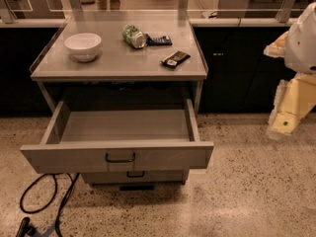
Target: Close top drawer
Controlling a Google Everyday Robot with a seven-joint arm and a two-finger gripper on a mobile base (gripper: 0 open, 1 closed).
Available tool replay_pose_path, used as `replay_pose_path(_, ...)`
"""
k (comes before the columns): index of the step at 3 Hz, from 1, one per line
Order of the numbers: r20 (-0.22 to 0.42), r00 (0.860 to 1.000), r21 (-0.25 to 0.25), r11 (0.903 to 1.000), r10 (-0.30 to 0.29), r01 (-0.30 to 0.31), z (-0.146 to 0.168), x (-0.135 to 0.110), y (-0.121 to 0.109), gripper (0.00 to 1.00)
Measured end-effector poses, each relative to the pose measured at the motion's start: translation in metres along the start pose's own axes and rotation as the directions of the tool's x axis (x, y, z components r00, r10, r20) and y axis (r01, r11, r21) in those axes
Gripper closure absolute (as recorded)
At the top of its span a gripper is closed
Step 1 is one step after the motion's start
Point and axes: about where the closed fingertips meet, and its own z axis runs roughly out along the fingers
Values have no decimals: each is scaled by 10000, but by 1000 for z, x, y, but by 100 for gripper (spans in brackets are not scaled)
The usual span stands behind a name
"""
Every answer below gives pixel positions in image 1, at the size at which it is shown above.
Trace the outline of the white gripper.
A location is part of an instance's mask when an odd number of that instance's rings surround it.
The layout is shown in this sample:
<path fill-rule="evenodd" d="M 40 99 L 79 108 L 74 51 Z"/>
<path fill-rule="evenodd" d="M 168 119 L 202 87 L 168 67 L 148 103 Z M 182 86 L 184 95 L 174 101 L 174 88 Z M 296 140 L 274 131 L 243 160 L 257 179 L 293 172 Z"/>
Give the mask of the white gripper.
<path fill-rule="evenodd" d="M 311 75 L 316 73 L 316 2 L 307 6 L 288 32 L 265 47 L 264 55 L 284 58 L 286 67 L 300 72 L 276 87 L 267 136 L 279 140 L 291 135 L 316 106 L 316 76 Z"/>

